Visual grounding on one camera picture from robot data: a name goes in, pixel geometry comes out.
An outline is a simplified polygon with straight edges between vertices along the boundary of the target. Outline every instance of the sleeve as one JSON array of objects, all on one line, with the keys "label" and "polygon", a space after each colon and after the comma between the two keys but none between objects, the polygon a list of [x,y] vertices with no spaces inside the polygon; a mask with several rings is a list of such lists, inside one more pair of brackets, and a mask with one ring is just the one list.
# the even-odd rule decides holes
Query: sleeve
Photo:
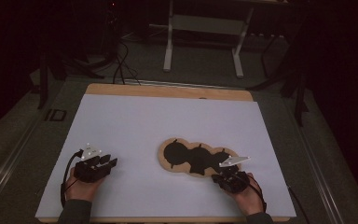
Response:
[{"label": "sleeve", "polygon": [[68,200],[65,203],[59,224],[86,224],[90,223],[92,203],[84,200]]},{"label": "sleeve", "polygon": [[248,224],[273,224],[272,217],[267,213],[256,213],[246,217]]}]

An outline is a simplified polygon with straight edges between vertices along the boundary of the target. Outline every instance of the cable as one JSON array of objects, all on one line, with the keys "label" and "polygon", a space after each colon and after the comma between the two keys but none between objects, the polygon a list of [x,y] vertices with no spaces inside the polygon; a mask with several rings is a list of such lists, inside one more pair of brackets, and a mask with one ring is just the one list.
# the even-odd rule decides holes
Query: cable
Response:
[{"label": "cable", "polygon": [[300,210],[301,210],[302,214],[304,215],[304,218],[305,218],[306,222],[308,224],[310,224],[310,220],[308,219],[307,214],[305,213],[305,210],[304,210],[303,206],[300,203],[300,200],[297,198],[297,196],[295,195],[295,192],[292,190],[292,187],[287,186],[287,188],[289,189],[289,192],[293,195],[293,197],[296,199],[298,207],[300,207]]},{"label": "cable", "polygon": [[[233,176],[237,177],[240,181],[242,181],[245,184],[248,184],[247,181],[245,181],[244,179],[242,179],[240,176],[232,174]],[[254,182],[257,184],[257,186],[260,188],[260,185],[258,185],[257,181],[255,181],[255,179],[249,175],[247,175],[248,177],[252,178],[254,180]],[[256,189],[253,185],[249,184],[249,187],[251,187],[252,190],[255,191],[255,193],[258,195],[258,197],[261,199],[261,202],[263,204],[263,210],[264,212],[266,212],[267,210],[267,203],[266,201],[264,201],[264,197],[263,197],[263,190],[260,188],[260,190]]]},{"label": "cable", "polygon": [[75,184],[75,182],[77,182],[77,180],[79,180],[79,179],[76,179],[76,180],[74,181],[74,183],[72,183],[71,185],[69,185],[69,186],[65,189],[65,192],[66,192],[69,188],[71,188],[71,187],[72,187],[72,185],[74,185],[74,184]]},{"label": "cable", "polygon": [[68,176],[68,171],[69,171],[69,168],[71,167],[71,164],[72,164],[72,161],[74,160],[75,157],[78,157],[80,158],[81,155],[83,154],[83,150],[80,149],[78,152],[76,152],[72,157],[71,159],[68,161],[68,164],[66,165],[66,169],[65,169],[65,174],[63,175],[63,181],[62,181],[62,184],[61,184],[61,204],[62,204],[62,207],[65,206],[65,192],[69,189],[69,187],[71,187],[74,183],[72,183],[71,186],[69,186],[68,188],[66,187],[66,178]]},{"label": "cable", "polygon": [[125,48],[126,48],[126,53],[124,55],[124,57],[122,58],[122,60],[120,61],[120,59],[117,57],[117,61],[118,61],[118,67],[115,71],[115,73],[113,74],[113,84],[115,84],[115,81],[116,81],[116,76],[117,76],[117,72],[118,70],[120,70],[120,73],[121,73],[121,78],[123,79],[123,84],[125,84],[124,82],[124,77],[122,76],[122,70],[121,70],[121,66],[122,64],[124,63],[124,60],[126,60],[127,58],[127,55],[129,54],[129,48],[127,47],[127,45],[125,45],[124,43],[122,43],[121,41],[118,42],[119,44],[123,45]]}]

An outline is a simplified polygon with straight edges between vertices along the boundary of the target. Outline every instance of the robotic hand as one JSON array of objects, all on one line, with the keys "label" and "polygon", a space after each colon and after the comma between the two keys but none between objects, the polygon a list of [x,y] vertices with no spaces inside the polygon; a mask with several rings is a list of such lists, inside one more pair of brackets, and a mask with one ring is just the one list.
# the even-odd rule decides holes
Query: robotic hand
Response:
[{"label": "robotic hand", "polygon": [[109,154],[100,157],[99,155],[101,155],[101,153],[101,150],[98,150],[97,148],[92,147],[90,144],[87,144],[85,150],[80,149],[72,156],[71,160],[69,160],[61,184],[62,207],[65,206],[65,192],[71,187],[66,187],[65,183],[72,160],[75,157],[81,158],[81,161],[77,162],[75,165],[74,177],[77,180],[80,180],[85,183],[94,183],[99,179],[110,175],[111,169],[117,164],[117,158],[110,161]]}]

